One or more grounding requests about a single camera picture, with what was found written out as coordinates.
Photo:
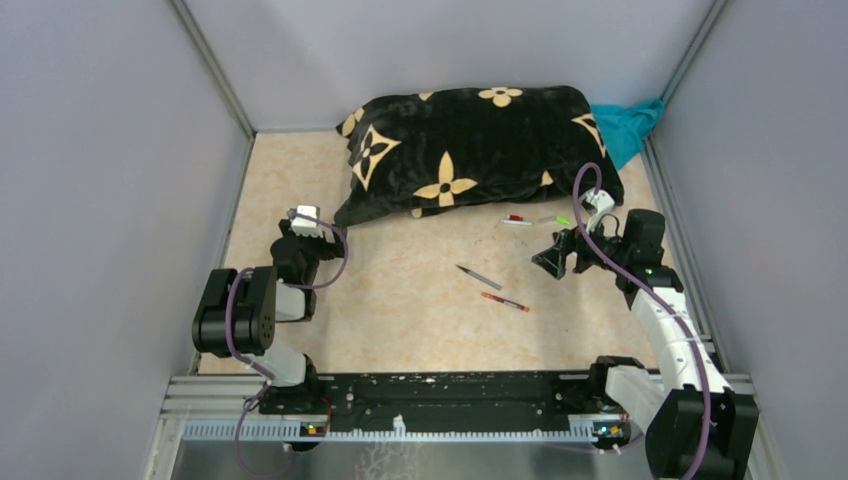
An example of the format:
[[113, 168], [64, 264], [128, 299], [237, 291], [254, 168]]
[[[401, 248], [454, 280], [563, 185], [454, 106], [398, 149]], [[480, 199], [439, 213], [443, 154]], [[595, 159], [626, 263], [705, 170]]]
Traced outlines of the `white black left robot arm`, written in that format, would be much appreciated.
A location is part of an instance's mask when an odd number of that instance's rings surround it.
[[297, 214], [279, 222], [281, 236], [270, 247], [272, 263], [241, 271], [210, 272], [191, 329], [194, 348], [219, 359], [234, 359], [265, 382], [264, 394], [280, 394], [297, 413], [319, 404], [321, 387], [308, 355], [276, 338], [276, 326], [308, 321], [317, 291], [340, 277], [318, 283], [323, 261], [349, 257], [347, 229], [315, 214]]

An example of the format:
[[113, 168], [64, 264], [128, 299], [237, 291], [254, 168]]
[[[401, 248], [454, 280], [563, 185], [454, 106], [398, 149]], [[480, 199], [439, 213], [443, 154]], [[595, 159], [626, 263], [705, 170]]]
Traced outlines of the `grey checkered pen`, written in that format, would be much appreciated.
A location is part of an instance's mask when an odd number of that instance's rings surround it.
[[489, 278], [487, 278], [487, 277], [483, 276], [482, 274], [477, 273], [477, 272], [475, 272], [475, 271], [473, 271], [473, 270], [471, 270], [471, 269], [469, 269], [469, 268], [467, 268], [467, 267], [464, 267], [464, 266], [459, 265], [459, 264], [456, 264], [455, 266], [456, 266], [456, 267], [457, 267], [460, 271], [462, 271], [463, 273], [465, 273], [465, 274], [469, 275], [470, 277], [472, 277], [472, 278], [474, 278], [474, 279], [476, 279], [476, 280], [478, 280], [478, 281], [480, 281], [480, 282], [482, 282], [482, 283], [486, 284], [487, 286], [489, 286], [489, 287], [491, 287], [491, 288], [493, 288], [493, 289], [495, 289], [495, 290], [497, 290], [497, 291], [501, 291], [501, 290], [502, 290], [502, 288], [503, 288], [503, 287], [502, 287], [502, 285], [500, 285], [499, 283], [497, 283], [497, 282], [495, 282], [495, 281], [493, 281], [493, 280], [491, 280], [491, 279], [489, 279]]

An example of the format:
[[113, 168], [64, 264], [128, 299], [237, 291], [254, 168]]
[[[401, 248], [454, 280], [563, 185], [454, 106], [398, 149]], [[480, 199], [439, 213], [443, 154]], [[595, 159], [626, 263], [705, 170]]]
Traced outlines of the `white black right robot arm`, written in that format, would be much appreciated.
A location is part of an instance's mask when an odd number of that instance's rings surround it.
[[662, 379], [655, 385], [632, 359], [598, 360], [586, 385], [600, 412], [622, 407], [641, 430], [651, 473], [662, 479], [742, 479], [756, 433], [759, 409], [752, 395], [734, 390], [715, 366], [691, 319], [684, 286], [662, 263], [665, 218], [629, 211], [620, 235], [602, 225], [564, 229], [553, 245], [533, 256], [535, 265], [560, 279], [566, 260], [573, 271], [612, 271], [629, 311], [647, 334]]

